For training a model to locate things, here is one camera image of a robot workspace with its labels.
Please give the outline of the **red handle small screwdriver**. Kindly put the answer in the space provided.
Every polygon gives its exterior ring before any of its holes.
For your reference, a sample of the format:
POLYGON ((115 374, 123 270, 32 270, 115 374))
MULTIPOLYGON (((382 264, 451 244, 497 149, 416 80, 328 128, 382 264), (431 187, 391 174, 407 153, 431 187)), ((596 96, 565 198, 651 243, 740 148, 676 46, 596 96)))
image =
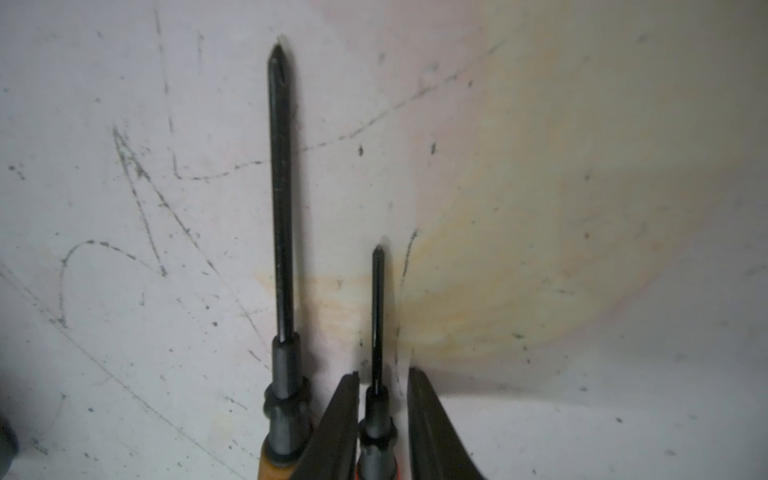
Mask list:
POLYGON ((366 390, 365 411, 359 423, 360 455, 357 479, 398 479, 394 446, 398 433, 384 381, 385 252, 377 245, 372 253, 371 383, 366 390))

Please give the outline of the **wooden handle black screwdriver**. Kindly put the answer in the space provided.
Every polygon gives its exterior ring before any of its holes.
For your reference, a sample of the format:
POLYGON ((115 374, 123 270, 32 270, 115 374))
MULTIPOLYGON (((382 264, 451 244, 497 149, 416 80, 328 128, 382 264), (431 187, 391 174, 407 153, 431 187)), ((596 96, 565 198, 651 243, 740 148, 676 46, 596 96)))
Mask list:
POLYGON ((268 58, 270 167, 275 265, 276 335, 272 381, 263 411, 269 420, 258 470, 260 479, 288 479, 312 434, 310 382, 304 375, 301 337, 295 328, 292 218, 292 123, 289 59, 276 43, 268 58))

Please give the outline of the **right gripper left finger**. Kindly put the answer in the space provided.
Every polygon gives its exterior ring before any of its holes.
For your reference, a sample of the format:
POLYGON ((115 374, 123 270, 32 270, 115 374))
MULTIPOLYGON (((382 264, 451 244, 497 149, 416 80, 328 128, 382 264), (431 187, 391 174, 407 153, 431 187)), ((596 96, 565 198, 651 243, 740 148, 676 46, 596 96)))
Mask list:
POLYGON ((355 479, 360 378, 343 375, 291 480, 355 479))

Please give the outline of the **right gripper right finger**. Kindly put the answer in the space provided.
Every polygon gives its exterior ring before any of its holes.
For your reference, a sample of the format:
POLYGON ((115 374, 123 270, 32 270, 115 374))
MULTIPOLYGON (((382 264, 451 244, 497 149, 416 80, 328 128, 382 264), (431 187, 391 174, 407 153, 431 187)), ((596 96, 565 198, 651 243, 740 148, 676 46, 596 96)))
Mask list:
POLYGON ((407 386, 412 479, 482 480, 428 376, 410 367, 407 386))

